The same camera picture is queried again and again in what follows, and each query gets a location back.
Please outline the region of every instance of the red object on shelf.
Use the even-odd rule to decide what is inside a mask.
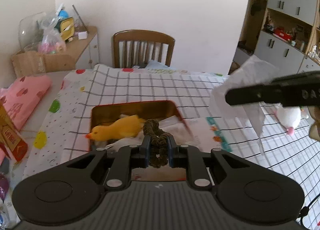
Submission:
[[[276,28],[275,29],[275,35],[281,37],[282,39],[288,41],[292,39],[291,35],[286,34],[283,30],[281,30],[280,28]]]
[[[133,72],[133,68],[122,68],[122,71],[131,73]]]

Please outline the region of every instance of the white wall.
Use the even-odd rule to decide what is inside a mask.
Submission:
[[[0,0],[0,87],[16,78],[10,55],[20,50],[18,25],[21,19],[55,9],[55,0]]]
[[[75,4],[85,22],[98,26],[100,58],[112,65],[111,37],[126,29],[149,29],[176,39],[172,66],[229,71],[248,0],[56,0]]]

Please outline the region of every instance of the white tissue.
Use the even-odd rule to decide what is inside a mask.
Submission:
[[[272,64],[260,60],[255,55],[251,56],[239,69],[234,71],[230,77],[219,87],[212,90],[210,98],[210,109],[212,113],[227,119],[238,118],[242,125],[249,119],[257,136],[260,138],[265,115],[259,103],[231,106],[227,104],[225,95],[231,88],[250,86],[258,83],[271,81],[278,68]]]

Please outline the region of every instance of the red dot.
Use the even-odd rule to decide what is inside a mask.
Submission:
[[[78,75],[81,75],[81,74],[83,74],[85,72],[85,69],[78,69],[78,70],[76,70],[76,73],[78,74]]]
[[[122,68],[122,71],[123,72],[133,72],[133,69],[132,68]]]

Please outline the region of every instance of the wooden chair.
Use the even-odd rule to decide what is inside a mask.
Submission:
[[[168,45],[165,64],[170,66],[174,43],[173,37],[155,31],[134,29],[115,33],[114,66],[131,68],[134,65],[146,65],[150,59],[161,62],[164,45]]]

